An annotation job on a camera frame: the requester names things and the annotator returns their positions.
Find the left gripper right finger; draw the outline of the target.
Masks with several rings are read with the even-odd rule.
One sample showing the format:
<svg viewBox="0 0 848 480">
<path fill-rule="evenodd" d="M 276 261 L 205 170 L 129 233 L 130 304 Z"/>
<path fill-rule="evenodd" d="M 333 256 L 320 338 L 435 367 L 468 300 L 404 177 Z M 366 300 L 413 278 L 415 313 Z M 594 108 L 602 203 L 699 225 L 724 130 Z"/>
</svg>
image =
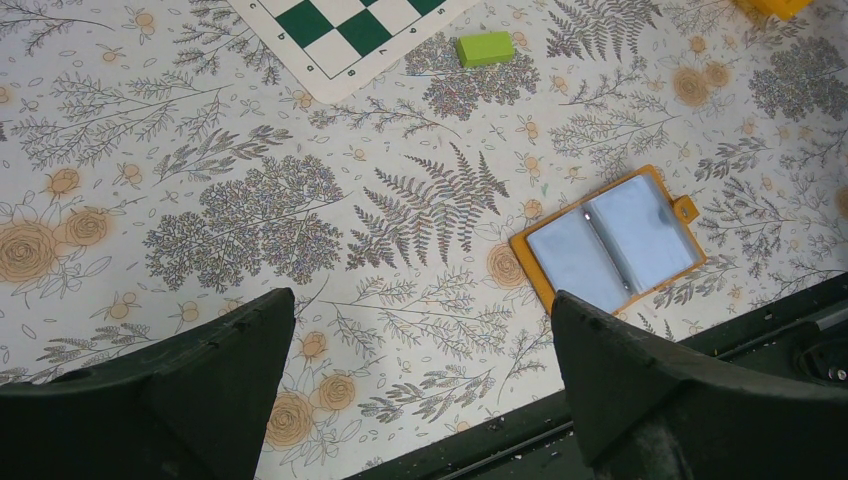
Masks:
<svg viewBox="0 0 848 480">
<path fill-rule="evenodd" d="M 843 479 L 847 393 L 747 369 L 560 291 L 551 326 L 599 479 Z"/>
</svg>

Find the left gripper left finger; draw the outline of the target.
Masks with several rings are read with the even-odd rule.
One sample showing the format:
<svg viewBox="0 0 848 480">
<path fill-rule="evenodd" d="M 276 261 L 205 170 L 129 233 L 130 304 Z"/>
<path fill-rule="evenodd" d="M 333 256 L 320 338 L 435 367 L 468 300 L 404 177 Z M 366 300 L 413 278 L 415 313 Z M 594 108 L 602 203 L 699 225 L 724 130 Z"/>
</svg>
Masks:
<svg viewBox="0 0 848 480">
<path fill-rule="evenodd" d="M 282 378 L 295 296 L 43 384 L 1 388 L 5 479 L 250 479 Z"/>
</svg>

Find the orange leather card holder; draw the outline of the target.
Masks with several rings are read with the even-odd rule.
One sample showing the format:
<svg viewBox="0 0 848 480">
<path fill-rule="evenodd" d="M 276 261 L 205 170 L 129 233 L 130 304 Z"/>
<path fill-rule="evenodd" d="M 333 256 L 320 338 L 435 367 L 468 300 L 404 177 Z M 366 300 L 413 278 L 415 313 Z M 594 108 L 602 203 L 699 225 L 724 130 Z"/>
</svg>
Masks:
<svg viewBox="0 0 848 480">
<path fill-rule="evenodd" d="M 707 256 L 699 211 L 643 166 L 513 235 L 510 248 L 545 310 L 566 291 L 616 315 L 694 272 Z"/>
</svg>

